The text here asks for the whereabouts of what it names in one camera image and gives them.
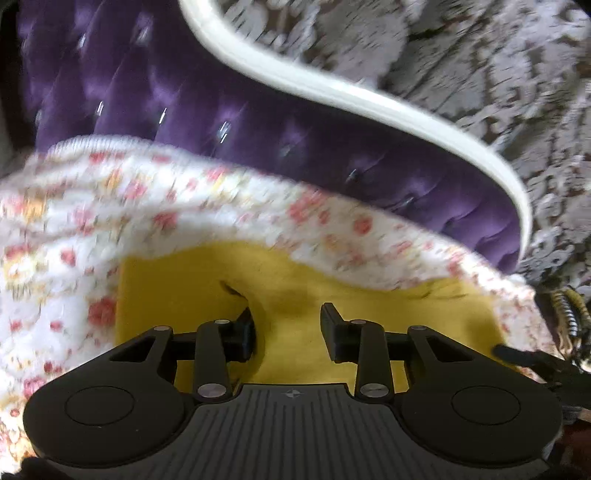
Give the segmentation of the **purple tufted white-framed headboard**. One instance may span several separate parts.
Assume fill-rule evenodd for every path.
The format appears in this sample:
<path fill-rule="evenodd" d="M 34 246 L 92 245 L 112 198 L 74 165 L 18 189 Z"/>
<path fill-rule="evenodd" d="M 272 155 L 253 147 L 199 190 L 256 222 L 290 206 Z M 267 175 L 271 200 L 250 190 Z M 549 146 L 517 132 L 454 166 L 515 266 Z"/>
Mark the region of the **purple tufted white-framed headboard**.
<path fill-rule="evenodd" d="M 211 2 L 22 1 L 22 100 L 45 150 L 129 136 L 348 195 L 505 273 L 531 207 L 508 163 L 422 109 L 243 42 Z"/>

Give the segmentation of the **mustard yellow knit sweater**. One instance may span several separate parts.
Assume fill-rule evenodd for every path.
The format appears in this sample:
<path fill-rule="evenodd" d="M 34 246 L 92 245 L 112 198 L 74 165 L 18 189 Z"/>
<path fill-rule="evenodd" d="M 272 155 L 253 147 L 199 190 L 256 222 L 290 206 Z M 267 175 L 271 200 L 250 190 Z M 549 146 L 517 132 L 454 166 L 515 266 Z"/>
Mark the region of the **mustard yellow knit sweater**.
<path fill-rule="evenodd" d="M 177 333 L 249 309 L 256 352 L 229 365 L 233 384 L 355 384 L 356 368 L 336 365 L 322 337 L 322 304 L 346 320 L 366 319 L 389 332 L 428 326 L 486 356 L 502 343 L 491 299 L 459 279 L 421 282 L 410 289 L 353 286 L 249 243 L 198 246 L 155 259 L 126 258 L 120 270 L 115 341 L 159 325 Z"/>

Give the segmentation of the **striped crochet blanket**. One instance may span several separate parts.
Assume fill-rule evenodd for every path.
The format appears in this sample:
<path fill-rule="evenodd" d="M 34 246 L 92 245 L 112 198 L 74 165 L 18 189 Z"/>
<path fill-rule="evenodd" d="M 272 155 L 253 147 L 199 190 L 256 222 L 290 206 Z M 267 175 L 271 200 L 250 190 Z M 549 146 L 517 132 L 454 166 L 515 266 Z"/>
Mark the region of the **striped crochet blanket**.
<path fill-rule="evenodd" d="M 572 288 L 554 290 L 548 296 L 558 350 L 565 358 L 586 358 L 590 352 L 590 312 L 583 297 Z"/>

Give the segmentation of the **floral quilted bedspread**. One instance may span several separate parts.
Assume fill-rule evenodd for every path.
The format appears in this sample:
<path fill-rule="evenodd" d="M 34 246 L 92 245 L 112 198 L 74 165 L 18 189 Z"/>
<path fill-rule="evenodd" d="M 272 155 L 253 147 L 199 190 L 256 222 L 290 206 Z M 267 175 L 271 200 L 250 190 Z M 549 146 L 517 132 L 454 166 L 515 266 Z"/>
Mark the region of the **floral quilted bedspread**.
<path fill-rule="evenodd" d="M 459 279 L 491 299 L 502 343 L 555 351 L 523 279 L 398 216 L 147 141 L 74 139 L 1 182 L 3 470 L 32 455 L 22 424 L 32 394 L 116 343 L 123 261 L 221 243 L 372 290 Z"/>

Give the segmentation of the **brown silver damask curtain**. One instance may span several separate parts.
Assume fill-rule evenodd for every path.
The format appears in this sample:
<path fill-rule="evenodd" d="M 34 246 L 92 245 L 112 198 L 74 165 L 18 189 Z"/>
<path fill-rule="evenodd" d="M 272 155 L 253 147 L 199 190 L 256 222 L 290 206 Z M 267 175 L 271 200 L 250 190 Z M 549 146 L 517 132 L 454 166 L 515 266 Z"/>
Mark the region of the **brown silver damask curtain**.
<path fill-rule="evenodd" d="M 223 1 L 259 46 L 439 115 L 533 205 L 521 274 L 590 292 L 590 18 L 577 1 Z"/>

